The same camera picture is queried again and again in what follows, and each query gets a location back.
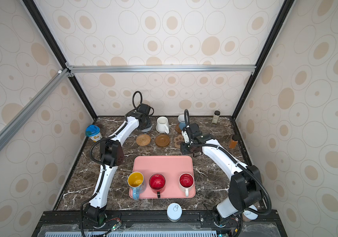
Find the light blue fabric coaster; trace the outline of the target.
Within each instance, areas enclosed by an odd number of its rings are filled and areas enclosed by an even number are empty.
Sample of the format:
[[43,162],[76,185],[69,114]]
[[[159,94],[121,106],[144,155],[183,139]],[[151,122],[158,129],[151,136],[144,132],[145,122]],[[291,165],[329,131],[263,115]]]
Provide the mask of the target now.
[[149,132],[151,129],[152,129],[152,126],[142,129],[141,132],[146,133],[146,132]]

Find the brown wooden round coaster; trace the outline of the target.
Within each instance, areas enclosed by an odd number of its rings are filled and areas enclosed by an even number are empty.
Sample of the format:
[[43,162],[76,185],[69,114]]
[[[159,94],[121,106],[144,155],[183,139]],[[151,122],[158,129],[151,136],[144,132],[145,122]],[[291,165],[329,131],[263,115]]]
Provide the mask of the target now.
[[180,129],[179,124],[176,125],[175,131],[176,131],[177,133],[179,133],[179,134],[182,133],[182,130]]

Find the white mug red inside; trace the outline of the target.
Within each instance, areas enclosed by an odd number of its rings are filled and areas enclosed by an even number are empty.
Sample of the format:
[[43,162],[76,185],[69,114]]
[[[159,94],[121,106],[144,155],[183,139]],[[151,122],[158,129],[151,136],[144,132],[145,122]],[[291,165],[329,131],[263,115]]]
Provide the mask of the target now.
[[179,188],[185,194],[185,197],[189,197],[190,191],[195,184],[193,175],[189,173],[183,173],[180,175],[178,182]]

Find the light blue mug white inside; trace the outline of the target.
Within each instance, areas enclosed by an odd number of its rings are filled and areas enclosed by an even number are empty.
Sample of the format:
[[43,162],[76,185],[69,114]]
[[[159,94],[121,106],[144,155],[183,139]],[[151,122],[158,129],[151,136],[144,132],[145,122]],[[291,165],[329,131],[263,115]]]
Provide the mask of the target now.
[[185,115],[181,114],[178,116],[178,122],[179,122],[179,128],[180,130],[183,130],[183,128],[186,126],[186,122],[185,122]]

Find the paw shaped wooden coaster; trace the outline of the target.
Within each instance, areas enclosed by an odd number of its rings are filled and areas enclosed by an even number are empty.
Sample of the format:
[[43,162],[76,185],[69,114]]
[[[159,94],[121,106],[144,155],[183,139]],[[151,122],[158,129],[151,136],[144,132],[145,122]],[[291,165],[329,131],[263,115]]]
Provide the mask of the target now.
[[174,147],[180,149],[181,143],[184,142],[184,138],[182,135],[178,135],[174,138]]

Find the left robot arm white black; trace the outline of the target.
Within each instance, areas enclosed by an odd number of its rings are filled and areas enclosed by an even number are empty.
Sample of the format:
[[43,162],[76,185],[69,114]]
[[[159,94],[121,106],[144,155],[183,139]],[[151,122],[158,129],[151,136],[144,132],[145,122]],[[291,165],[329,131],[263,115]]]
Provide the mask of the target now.
[[100,165],[100,173],[93,195],[81,204],[81,217],[87,218],[95,225],[103,225],[113,176],[125,158],[122,146],[135,129],[149,131],[151,128],[150,116],[134,111],[126,115],[123,124],[113,134],[95,142],[95,145],[99,145],[100,148],[100,159],[93,156],[94,146],[90,149],[89,156],[92,161]]

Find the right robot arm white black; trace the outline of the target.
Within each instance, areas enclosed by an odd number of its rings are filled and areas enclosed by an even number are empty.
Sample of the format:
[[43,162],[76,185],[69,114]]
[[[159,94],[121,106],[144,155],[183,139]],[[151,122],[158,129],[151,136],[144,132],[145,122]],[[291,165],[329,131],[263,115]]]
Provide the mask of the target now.
[[229,218],[244,212],[249,213],[249,220],[271,213],[271,199],[262,184],[261,174],[256,166],[240,162],[215,139],[208,140],[204,144],[182,142],[180,150],[184,155],[202,153],[208,156],[230,179],[228,197],[211,212],[217,226],[225,226]]

